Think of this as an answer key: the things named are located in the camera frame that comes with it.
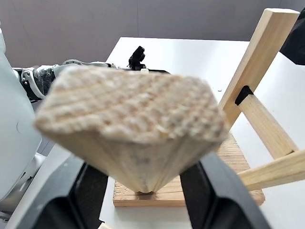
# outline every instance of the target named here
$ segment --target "light wood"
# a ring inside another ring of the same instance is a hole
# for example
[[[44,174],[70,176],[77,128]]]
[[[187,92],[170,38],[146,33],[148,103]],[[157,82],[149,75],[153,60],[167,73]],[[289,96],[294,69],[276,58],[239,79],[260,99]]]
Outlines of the light wood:
[[[229,134],[229,138],[219,147],[217,154],[236,173],[249,169],[249,165],[232,134]],[[258,205],[264,202],[264,195],[261,190],[254,190],[250,193]],[[173,181],[158,190],[157,193],[144,196],[139,196],[119,182],[116,182],[113,203],[116,207],[185,206],[180,177],[176,177]]]
[[[96,66],[67,68],[36,127],[133,191],[157,191],[226,139],[212,90],[198,77]]]
[[[254,91],[292,29],[299,12],[265,9],[248,48],[220,101],[230,127],[240,114],[235,100],[243,86]]]
[[[286,155],[269,164],[239,173],[249,190],[305,179],[305,150]]]
[[[98,229],[111,229],[107,224],[102,223]]]
[[[293,140],[255,95],[248,95],[238,107],[274,159],[298,151]]]

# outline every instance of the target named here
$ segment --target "table surface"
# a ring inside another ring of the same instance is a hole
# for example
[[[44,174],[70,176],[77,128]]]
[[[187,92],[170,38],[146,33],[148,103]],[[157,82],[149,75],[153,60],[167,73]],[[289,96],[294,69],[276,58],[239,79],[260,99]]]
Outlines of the table surface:
[[[145,48],[144,64],[171,74],[204,78],[220,100],[246,50],[248,42],[200,41],[147,38],[120,38],[107,62],[125,67],[133,51]],[[305,148],[305,71],[278,53],[255,91],[256,96],[282,125],[300,149]],[[231,129],[250,165],[257,167],[272,160],[267,149],[242,114]],[[15,228],[48,175],[70,152],[55,145],[21,200],[6,229]],[[115,208],[112,203],[114,180],[109,178],[100,219],[115,228],[191,228],[186,208]],[[263,189],[261,206],[275,229],[303,229],[305,225],[305,182],[299,181]]]

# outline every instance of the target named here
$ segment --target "white robot body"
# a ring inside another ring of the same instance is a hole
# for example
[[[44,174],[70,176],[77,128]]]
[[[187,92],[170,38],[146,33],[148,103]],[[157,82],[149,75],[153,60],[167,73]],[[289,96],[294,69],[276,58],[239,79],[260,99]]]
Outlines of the white robot body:
[[[20,190],[43,162],[43,156],[34,158],[41,143],[41,135],[32,125],[34,115],[27,94],[5,56],[0,29],[0,211],[3,206],[7,208],[4,203],[9,195],[12,200],[12,190],[16,187]]]

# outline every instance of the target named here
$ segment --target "wooden dowel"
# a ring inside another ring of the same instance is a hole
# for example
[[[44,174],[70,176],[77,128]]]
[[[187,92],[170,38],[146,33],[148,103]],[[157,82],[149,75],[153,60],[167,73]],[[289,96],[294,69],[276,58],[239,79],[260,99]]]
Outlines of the wooden dowel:
[[[293,140],[255,95],[247,95],[238,107],[274,159],[298,151]]]
[[[305,179],[305,150],[238,174],[249,191]]]
[[[254,91],[292,29],[299,12],[287,9],[265,9],[248,48],[219,105],[225,111],[230,127],[240,114],[234,104],[243,86]]]

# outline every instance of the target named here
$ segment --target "wooden structure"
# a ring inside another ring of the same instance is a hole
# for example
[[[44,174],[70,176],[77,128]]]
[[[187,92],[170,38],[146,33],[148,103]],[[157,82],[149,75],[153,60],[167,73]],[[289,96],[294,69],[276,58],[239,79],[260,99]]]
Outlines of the wooden structure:
[[[258,205],[264,201],[260,189],[305,179],[305,150],[299,150],[278,124],[254,91],[286,40],[299,12],[265,9],[219,105],[225,111],[230,126],[241,112],[275,159],[264,166],[249,166],[230,136],[217,154],[237,172]],[[152,195],[139,196],[119,183],[114,188],[115,206],[183,206],[180,180],[172,182]]]

